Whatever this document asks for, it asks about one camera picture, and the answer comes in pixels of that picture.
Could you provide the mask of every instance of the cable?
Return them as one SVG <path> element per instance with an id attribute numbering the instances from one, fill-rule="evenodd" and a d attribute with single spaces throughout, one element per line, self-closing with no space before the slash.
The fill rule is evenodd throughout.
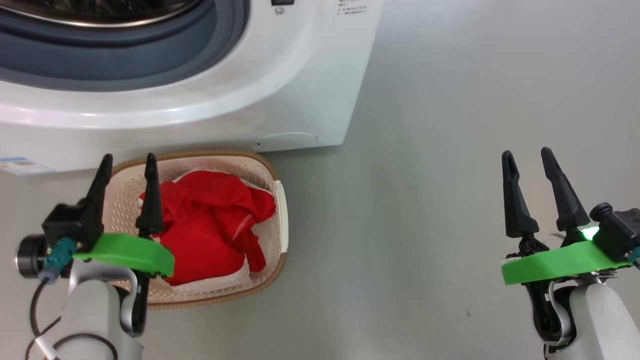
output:
<path id="1" fill-rule="evenodd" d="M 42 293 L 42 290 L 44 289 L 44 287 L 47 285 L 48 282 L 49 282 L 49 279 L 44 279 L 42 282 L 40 282 L 40 284 L 36 288 L 36 291 L 33 293 L 33 297 L 31 298 L 31 305 L 29 307 L 29 322 L 31 325 L 31 331 L 33 332 L 34 338 L 33 340 L 31 340 L 31 342 L 27 346 L 27 350 L 24 355 L 25 360 L 29 360 L 29 353 L 31 352 L 33 345 L 36 343 L 36 338 L 44 335 L 47 331 L 51 330 L 61 320 L 61 317 L 59 316 L 52 323 L 50 323 L 42 332 L 40 332 L 40 328 L 38 328 L 38 320 L 36 319 L 36 309 L 38 306 L 38 299 L 40 298 L 40 294 Z M 107 347 L 109 348 L 109 350 L 111 350 L 111 353 L 113 354 L 113 360 L 118 360 L 118 350 L 112 344 L 112 342 L 103 338 L 102 336 L 95 335 L 95 334 L 88 334 L 84 332 L 65 336 L 64 338 L 58 340 L 58 342 L 56 342 L 53 345 L 53 349 L 57 350 L 58 347 L 64 345 L 66 342 L 74 339 L 81 339 L 81 338 L 98 340 L 99 342 L 107 345 Z"/>
<path id="2" fill-rule="evenodd" d="M 33 297 L 31 298 L 31 306 L 29 307 L 29 323 L 31 324 L 31 331 L 33 332 L 34 338 L 37 338 L 40 335 L 42 335 L 42 333 L 40 332 L 40 329 L 38 328 L 38 320 L 36 320 L 36 307 L 38 305 L 38 299 L 40 298 L 42 289 L 44 289 L 44 287 L 47 286 L 48 282 L 49 282 L 49 279 L 44 279 L 43 281 L 41 281 L 40 284 L 38 285 L 38 288 L 33 293 Z"/>
<path id="3" fill-rule="evenodd" d="M 47 331 L 51 330 L 52 327 L 56 326 L 57 323 L 60 322 L 60 319 L 62 319 L 62 317 L 58 317 L 57 319 L 53 320 L 52 323 L 49 324 L 49 326 L 47 326 L 41 333 L 40 335 L 44 335 L 47 333 Z M 31 342 L 29 343 L 29 345 L 27 346 L 27 351 L 24 354 L 24 360 L 29 360 L 29 353 L 31 352 L 31 349 L 33 348 L 33 345 L 36 344 L 36 339 L 34 338 L 33 340 L 31 340 Z"/>
<path id="4" fill-rule="evenodd" d="M 33 297 L 31 298 L 31 305 L 29 306 L 29 323 L 31 325 L 31 332 L 33 332 L 33 340 L 31 340 L 29 345 L 27 345 L 27 350 L 24 354 L 25 360 L 29 360 L 29 353 L 31 352 L 33 345 L 35 345 L 36 343 L 36 338 L 44 335 L 47 331 L 51 330 L 51 328 L 56 326 L 56 324 L 59 323 L 61 319 L 61 317 L 59 316 L 57 319 L 53 320 L 53 322 L 50 323 L 49 326 L 47 326 L 42 332 L 40 332 L 40 328 L 38 328 L 38 320 L 36 319 L 36 309 L 38 300 L 40 299 L 40 294 L 42 293 L 42 290 L 48 282 L 48 279 L 41 281 L 38 285 L 38 288 L 36 288 L 36 291 L 33 293 Z"/>
<path id="5" fill-rule="evenodd" d="M 80 333 L 80 334 L 73 334 L 73 335 L 69 335 L 69 336 L 65 336 L 64 338 L 58 340 L 57 343 L 53 344 L 53 348 L 54 349 L 58 349 L 58 347 L 62 346 L 64 343 L 70 341 L 70 340 L 74 340 L 74 339 L 94 339 L 94 340 L 98 340 L 99 342 L 107 345 L 107 347 L 109 348 L 109 350 L 111 350 L 111 354 L 113 355 L 113 360 L 118 360 L 118 350 L 116 349 L 116 347 L 107 339 L 103 338 L 102 336 L 99 335 L 95 335 L 95 334 L 87 334 L 87 333 Z"/>

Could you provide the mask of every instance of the gray floor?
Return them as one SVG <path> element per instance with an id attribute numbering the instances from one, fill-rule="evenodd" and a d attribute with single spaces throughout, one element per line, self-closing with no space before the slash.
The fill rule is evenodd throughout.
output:
<path id="1" fill-rule="evenodd" d="M 500 154 L 514 151 L 551 246 L 542 146 L 587 209 L 640 206 L 638 12 L 632 1 L 387 1 L 345 145 L 268 154 L 291 219 L 277 282 L 150 313 L 145 358 L 541 359 L 525 291 L 500 276 L 517 243 L 504 236 Z M 6 359 L 23 356 L 35 287 L 13 269 L 17 241 L 92 175 L 0 173 Z M 638 273 L 611 284 L 638 322 Z M 44 295 L 43 323 L 64 292 Z"/>

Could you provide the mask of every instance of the white plastic basket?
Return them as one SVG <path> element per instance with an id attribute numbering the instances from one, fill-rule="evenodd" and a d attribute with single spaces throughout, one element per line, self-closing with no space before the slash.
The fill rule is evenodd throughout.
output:
<path id="1" fill-rule="evenodd" d="M 265 268 L 251 274 L 251 282 L 216 291 L 176 291 L 164 281 L 152 280 L 148 295 L 149 309 L 175 309 L 205 306 L 231 301 L 256 294 L 266 289 L 280 274 L 287 257 L 289 221 L 287 201 L 282 183 L 273 167 L 262 157 L 248 152 L 184 152 L 158 156 L 160 183 L 171 181 L 190 170 L 217 170 L 228 172 L 273 194 L 276 212 L 269 220 L 253 227 L 259 237 L 266 260 Z M 145 191 L 146 159 L 122 163 L 113 169 L 107 186 L 104 213 L 106 233 L 137 235 L 136 218 L 140 215 L 138 196 Z M 127 283 L 119 283 L 126 288 Z"/>

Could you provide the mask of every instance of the red clothing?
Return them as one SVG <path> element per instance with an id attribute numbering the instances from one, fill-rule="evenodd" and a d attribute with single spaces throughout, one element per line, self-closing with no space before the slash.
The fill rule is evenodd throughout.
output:
<path id="1" fill-rule="evenodd" d="M 175 257 L 172 285 L 225 276 L 266 262 L 252 227 L 273 216 L 273 196 L 223 172 L 198 170 L 160 185 L 164 232 L 160 243 Z"/>

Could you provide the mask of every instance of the white cable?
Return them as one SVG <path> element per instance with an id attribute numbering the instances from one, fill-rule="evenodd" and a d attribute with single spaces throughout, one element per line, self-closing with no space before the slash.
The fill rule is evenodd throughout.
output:
<path id="1" fill-rule="evenodd" d="M 44 355 L 49 360 L 53 360 L 58 357 L 58 353 L 56 349 L 54 349 L 51 345 L 49 345 L 43 338 L 43 336 L 39 336 L 36 338 L 36 344 L 40 347 Z"/>

